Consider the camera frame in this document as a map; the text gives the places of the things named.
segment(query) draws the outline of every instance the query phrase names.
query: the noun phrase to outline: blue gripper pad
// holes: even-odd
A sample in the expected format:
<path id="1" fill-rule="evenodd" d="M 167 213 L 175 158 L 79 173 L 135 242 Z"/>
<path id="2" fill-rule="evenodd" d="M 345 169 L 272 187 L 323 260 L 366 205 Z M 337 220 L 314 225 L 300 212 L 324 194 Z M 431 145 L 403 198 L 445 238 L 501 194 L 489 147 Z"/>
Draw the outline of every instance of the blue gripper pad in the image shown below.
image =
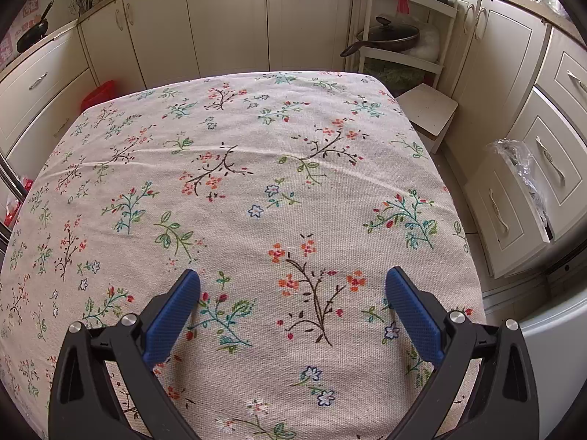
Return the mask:
<path id="1" fill-rule="evenodd" d="M 385 278 L 385 294 L 426 362 L 438 367 L 444 359 L 440 329 L 401 273 L 392 268 Z"/>
<path id="2" fill-rule="evenodd" d="M 200 277 L 192 270 L 186 270 L 169 299 L 145 333 L 143 361 L 149 369 L 167 359 L 186 320 L 200 299 Z"/>

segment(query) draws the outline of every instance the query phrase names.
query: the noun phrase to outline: plastic bag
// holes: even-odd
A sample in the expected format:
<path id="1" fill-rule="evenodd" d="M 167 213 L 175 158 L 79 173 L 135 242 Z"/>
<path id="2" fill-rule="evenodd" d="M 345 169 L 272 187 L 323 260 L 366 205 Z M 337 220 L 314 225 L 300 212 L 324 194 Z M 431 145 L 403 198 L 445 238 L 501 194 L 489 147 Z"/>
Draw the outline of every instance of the plastic bag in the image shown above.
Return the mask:
<path id="1" fill-rule="evenodd" d="M 520 140 L 499 139 L 491 142 L 486 147 L 490 152 L 499 154 L 504 160 L 510 161 L 518 176 L 530 193 L 534 206 L 542 220 L 542 224 L 548 225 L 548 214 L 546 210 L 546 198 L 544 191 L 541 191 L 536 185 L 534 174 L 536 172 L 536 160 L 530 152 L 528 146 Z"/>
<path id="2" fill-rule="evenodd" d="M 33 180 L 27 177 L 23 177 L 21 182 L 27 192 L 33 186 Z M 8 199 L 6 200 L 6 216 L 4 217 L 4 224 L 10 229 L 14 226 L 21 206 L 22 202 L 17 200 L 13 194 L 8 195 Z"/>

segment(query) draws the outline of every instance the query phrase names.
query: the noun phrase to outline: pan lid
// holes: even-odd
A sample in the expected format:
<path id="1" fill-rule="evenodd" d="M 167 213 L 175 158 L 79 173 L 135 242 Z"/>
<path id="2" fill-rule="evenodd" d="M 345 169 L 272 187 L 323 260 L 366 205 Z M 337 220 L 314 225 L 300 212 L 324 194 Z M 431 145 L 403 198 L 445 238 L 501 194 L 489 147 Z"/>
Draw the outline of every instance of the pan lid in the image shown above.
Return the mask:
<path id="1" fill-rule="evenodd" d="M 369 28 L 369 41 L 397 41 L 410 38 L 420 31 L 415 26 L 401 24 L 392 24 L 387 18 L 378 16 L 375 18 L 380 24 Z M 359 40 L 363 39 L 363 32 L 357 35 Z"/>

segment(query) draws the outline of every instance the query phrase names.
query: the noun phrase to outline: drawer handle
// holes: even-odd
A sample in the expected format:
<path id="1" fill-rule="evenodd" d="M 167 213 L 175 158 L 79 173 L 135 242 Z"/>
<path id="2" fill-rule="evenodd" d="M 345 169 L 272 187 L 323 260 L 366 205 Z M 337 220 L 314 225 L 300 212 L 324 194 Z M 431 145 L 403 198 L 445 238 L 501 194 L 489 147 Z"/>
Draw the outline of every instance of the drawer handle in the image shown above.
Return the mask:
<path id="1" fill-rule="evenodd" d="M 483 34 L 479 38 L 477 36 L 477 27 L 479 26 L 479 18 L 481 17 L 481 13 L 485 13 L 485 28 L 483 28 Z M 485 8 L 481 8 L 479 13 L 477 14 L 477 19 L 475 20 L 475 27 L 474 27 L 474 35 L 476 40 L 480 40 L 485 36 L 485 30 L 487 29 L 487 10 Z"/>
<path id="2" fill-rule="evenodd" d="M 31 84 L 29 86 L 29 91 L 32 91 L 34 88 L 36 88 L 40 82 L 45 79 L 47 77 L 47 73 L 45 73 L 43 76 L 41 76 L 39 79 L 37 79 L 33 84 Z"/>
<path id="3" fill-rule="evenodd" d="M 120 10 L 118 8 L 116 8 L 116 11 L 114 12 L 114 19 L 116 20 L 116 26 L 118 26 L 118 29 L 120 31 L 122 31 L 124 28 L 122 28 L 122 25 L 120 24 L 120 21 L 118 20 L 119 13 L 120 13 Z"/>
<path id="4" fill-rule="evenodd" d="M 575 76 L 572 72 L 567 71 L 566 73 L 569 76 L 569 78 L 571 78 L 574 82 L 576 82 L 579 85 L 581 89 L 587 92 L 587 84 L 585 84 L 583 81 L 577 78 L 577 76 Z"/>
<path id="5" fill-rule="evenodd" d="M 467 7 L 467 11 L 465 11 L 465 19 L 463 20 L 463 33 L 467 34 L 467 16 L 469 16 L 469 11 L 475 11 L 475 5 L 473 5 L 473 3 L 470 3 L 469 6 Z"/>
<path id="6" fill-rule="evenodd" d="M 538 143 L 538 147 L 540 148 L 540 150 L 544 154 L 544 157 L 546 158 L 546 160 L 548 162 L 550 162 L 550 165 L 552 165 L 554 170 L 557 171 L 558 176 L 561 178 L 561 184 L 565 185 L 565 174 L 562 173 L 562 171 L 555 165 L 554 160 L 553 160 L 553 156 L 548 151 L 548 149 L 546 147 L 544 147 L 544 144 L 540 141 L 540 137 L 538 137 L 538 135 L 536 136 L 536 143 Z"/>
<path id="7" fill-rule="evenodd" d="M 501 217 L 500 209 L 497 206 L 497 204 L 495 203 L 495 200 L 493 199 L 493 190 L 492 189 L 489 189 L 489 198 L 491 199 L 491 204 L 493 206 L 493 211 L 495 212 L 495 215 L 497 216 L 497 219 L 504 226 L 504 229 L 506 230 L 506 233 L 509 232 L 510 231 L 510 227 L 508 226 L 507 223 L 504 222 L 504 219 Z"/>
<path id="8" fill-rule="evenodd" d="M 133 10 L 130 7 L 130 3 L 126 4 L 126 19 L 130 23 L 130 26 L 134 26 Z"/>

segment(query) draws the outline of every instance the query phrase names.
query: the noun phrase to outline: drawer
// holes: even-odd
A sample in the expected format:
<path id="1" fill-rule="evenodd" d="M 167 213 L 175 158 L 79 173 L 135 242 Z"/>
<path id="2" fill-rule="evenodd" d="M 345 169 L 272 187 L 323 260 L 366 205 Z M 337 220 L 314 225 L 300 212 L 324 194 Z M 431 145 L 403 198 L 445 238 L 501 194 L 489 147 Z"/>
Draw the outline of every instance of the drawer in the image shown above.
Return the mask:
<path id="1" fill-rule="evenodd" d="M 554 238 L 560 238 L 587 213 L 587 147 L 553 103 L 534 88 L 508 138 L 523 140 L 538 169 L 536 183 Z"/>
<path id="2" fill-rule="evenodd" d="M 538 212 L 509 161 L 489 154 L 465 185 L 465 194 L 495 278 L 513 274 L 548 245 Z"/>
<path id="3" fill-rule="evenodd" d="M 77 28 L 60 34 L 0 81 L 0 151 L 20 134 L 64 87 L 87 69 Z"/>
<path id="4" fill-rule="evenodd" d="M 16 173 L 37 177 L 49 154 L 80 115 L 82 99 L 95 88 L 87 69 L 49 102 L 8 154 L 8 163 Z"/>
<path id="5" fill-rule="evenodd" d="M 587 51 L 553 29 L 536 85 L 587 142 Z"/>

